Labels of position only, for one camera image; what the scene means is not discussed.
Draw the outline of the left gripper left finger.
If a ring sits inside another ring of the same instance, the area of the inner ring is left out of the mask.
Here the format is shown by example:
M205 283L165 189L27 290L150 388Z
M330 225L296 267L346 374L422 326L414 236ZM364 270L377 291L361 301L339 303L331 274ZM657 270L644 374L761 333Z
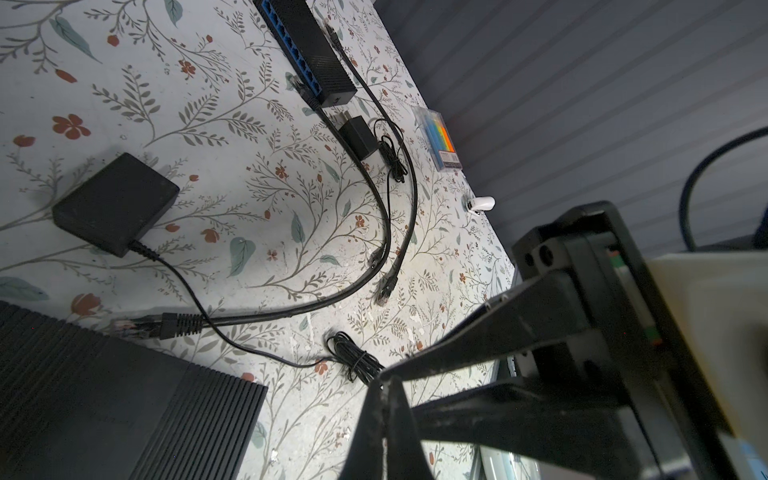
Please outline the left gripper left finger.
M443 339L381 372L381 381L431 377L563 341L590 328L571 277L526 281L472 312Z

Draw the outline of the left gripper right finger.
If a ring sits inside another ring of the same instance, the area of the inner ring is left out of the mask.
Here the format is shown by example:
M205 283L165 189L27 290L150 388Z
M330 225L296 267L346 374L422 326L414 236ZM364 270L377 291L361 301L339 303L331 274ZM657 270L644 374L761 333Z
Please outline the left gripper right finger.
M415 407L400 378L368 389L343 479L430 479L422 443L492 447L600 479L639 479L632 411L609 397L547 392L516 380Z

